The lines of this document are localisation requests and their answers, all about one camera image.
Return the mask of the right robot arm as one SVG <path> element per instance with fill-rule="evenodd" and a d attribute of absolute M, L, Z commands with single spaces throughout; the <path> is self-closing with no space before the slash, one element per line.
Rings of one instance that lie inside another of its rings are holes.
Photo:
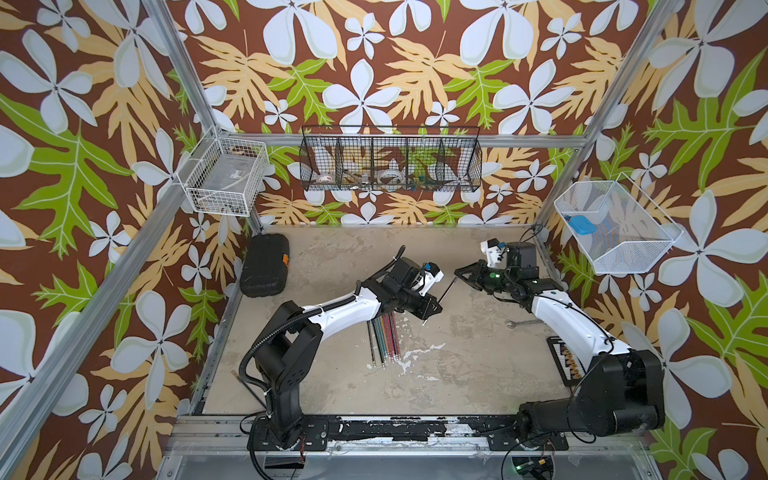
<path fill-rule="evenodd" d="M 583 368 L 568 397 L 520 405 L 519 440 L 560 433 L 607 437 L 663 427 L 663 369 L 653 353 L 610 334 L 557 281 L 540 277 L 533 244 L 491 239 L 481 250 L 484 259 L 456 269 L 456 278 L 543 321 Z"/>

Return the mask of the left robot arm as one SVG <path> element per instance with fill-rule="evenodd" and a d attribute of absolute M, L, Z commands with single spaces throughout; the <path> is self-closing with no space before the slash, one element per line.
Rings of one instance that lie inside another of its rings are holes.
<path fill-rule="evenodd" d="M 281 304 L 238 366 L 239 379 L 265 394 L 271 440 L 283 449 L 299 440 L 300 384 L 323 340 L 393 312 L 429 319 L 442 311 L 430 289 L 443 277 L 433 262 L 419 265 L 399 256 L 339 298 L 309 306 Z"/>

